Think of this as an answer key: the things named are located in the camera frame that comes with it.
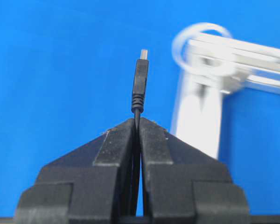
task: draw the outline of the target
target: blue background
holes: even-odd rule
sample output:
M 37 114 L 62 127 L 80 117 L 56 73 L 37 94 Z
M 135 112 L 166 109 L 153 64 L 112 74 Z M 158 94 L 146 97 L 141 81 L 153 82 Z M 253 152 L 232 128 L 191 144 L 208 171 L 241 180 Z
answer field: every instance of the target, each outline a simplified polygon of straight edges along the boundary
M 277 0 L 0 0 L 0 216 L 13 215 L 43 165 L 132 116 L 141 49 L 143 116 L 170 129 L 180 72 L 171 42 L 197 22 L 280 48 Z M 252 214 L 280 214 L 280 96 L 247 89 L 225 99 L 220 160 Z

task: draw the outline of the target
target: black plastic connector housing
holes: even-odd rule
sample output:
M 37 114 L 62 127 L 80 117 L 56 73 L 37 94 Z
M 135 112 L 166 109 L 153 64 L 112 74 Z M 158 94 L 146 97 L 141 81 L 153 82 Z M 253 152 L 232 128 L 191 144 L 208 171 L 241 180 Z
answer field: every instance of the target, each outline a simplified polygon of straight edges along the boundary
M 134 76 L 132 92 L 132 112 L 138 109 L 140 113 L 144 110 L 144 97 L 146 90 L 146 81 L 148 73 L 148 60 L 138 59 Z

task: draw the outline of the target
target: black cable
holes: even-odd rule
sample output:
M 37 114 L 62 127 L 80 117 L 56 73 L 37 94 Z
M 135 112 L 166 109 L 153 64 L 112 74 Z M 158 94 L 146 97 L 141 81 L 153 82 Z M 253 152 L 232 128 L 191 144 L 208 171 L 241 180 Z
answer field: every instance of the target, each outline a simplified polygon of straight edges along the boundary
M 140 114 L 144 111 L 144 97 L 148 74 L 147 50 L 141 51 L 141 57 L 137 60 L 132 92 L 132 112 L 135 120 L 135 143 L 133 149 L 133 174 L 132 174 L 132 198 L 131 215 L 136 214 L 140 178 L 140 142 L 139 123 Z

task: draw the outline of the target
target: blue backdrop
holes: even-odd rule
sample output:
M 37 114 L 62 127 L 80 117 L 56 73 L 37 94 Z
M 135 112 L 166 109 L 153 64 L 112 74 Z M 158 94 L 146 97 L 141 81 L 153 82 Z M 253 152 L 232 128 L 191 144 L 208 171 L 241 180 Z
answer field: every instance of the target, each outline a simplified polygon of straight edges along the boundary
M 170 129 L 180 71 L 171 42 L 197 22 L 280 48 L 277 0 L 0 0 L 0 216 L 13 215 L 44 164 L 132 116 L 143 48 L 143 116 Z M 280 96 L 244 90 L 225 99 L 220 159 L 251 213 L 280 214 Z

